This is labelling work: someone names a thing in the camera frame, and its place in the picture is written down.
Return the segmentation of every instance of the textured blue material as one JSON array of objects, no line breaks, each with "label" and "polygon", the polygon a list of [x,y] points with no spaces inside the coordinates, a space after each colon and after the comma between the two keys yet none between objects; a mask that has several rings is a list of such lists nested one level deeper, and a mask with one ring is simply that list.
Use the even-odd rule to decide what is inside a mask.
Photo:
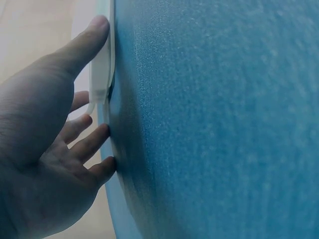
[{"label": "textured blue material", "polygon": [[116,0],[116,29],[118,238],[319,238],[319,1]]}]

